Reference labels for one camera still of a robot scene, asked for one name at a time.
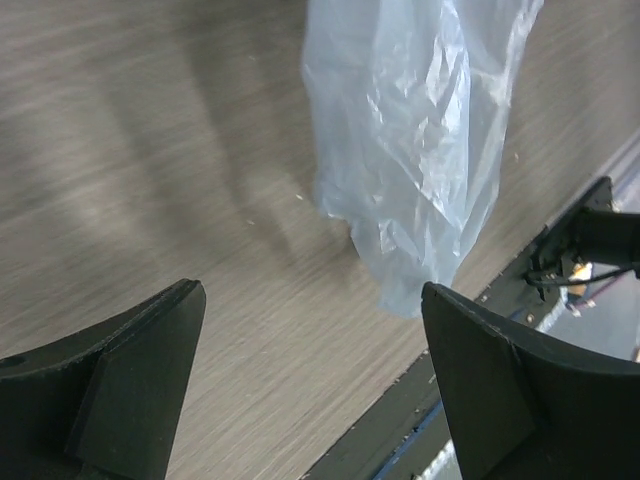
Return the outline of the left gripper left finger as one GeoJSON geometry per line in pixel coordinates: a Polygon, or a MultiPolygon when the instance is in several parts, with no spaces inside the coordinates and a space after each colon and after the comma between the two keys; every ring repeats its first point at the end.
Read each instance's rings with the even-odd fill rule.
{"type": "Polygon", "coordinates": [[[206,308],[183,279],[1,361],[4,479],[163,479],[206,308]]]}

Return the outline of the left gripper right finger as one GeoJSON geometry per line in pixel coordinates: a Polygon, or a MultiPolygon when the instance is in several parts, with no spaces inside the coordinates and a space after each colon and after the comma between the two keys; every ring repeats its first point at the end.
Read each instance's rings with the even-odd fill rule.
{"type": "Polygon", "coordinates": [[[439,284],[425,284],[422,315],[463,478],[638,478],[638,364],[439,284]]]}

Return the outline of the blue plastic bag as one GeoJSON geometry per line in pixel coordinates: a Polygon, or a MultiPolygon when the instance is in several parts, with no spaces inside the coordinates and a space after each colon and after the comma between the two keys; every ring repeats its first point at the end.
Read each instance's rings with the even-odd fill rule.
{"type": "Polygon", "coordinates": [[[315,201],[347,222],[381,306],[451,285],[499,193],[538,1],[312,1],[302,76],[315,201]]]}

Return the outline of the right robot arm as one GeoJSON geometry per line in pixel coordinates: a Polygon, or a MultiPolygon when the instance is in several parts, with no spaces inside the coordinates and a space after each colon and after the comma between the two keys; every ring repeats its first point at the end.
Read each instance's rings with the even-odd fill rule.
{"type": "Polygon", "coordinates": [[[580,208],[565,215],[540,240],[525,281],[536,288],[582,286],[639,272],[639,215],[580,208]],[[565,264],[599,263],[613,269],[571,279],[565,264]]]}

